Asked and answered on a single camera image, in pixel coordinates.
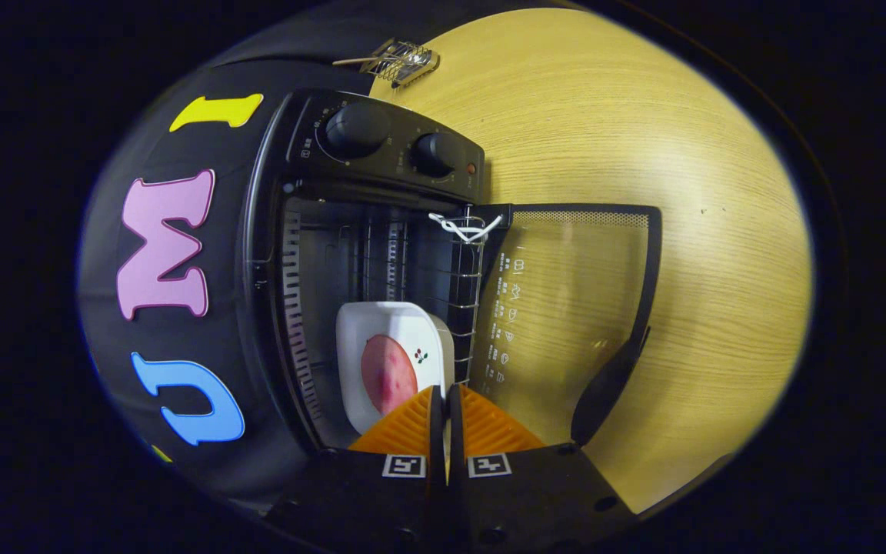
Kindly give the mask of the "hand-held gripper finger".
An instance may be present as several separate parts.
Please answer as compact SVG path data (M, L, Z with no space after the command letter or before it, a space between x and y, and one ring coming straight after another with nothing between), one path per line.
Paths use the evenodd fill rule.
M317 452L263 520L321 553L436 553L445 403L426 387L348 448Z
M577 444L545 444L466 385L447 400L447 517L458 551L591 552L636 525Z

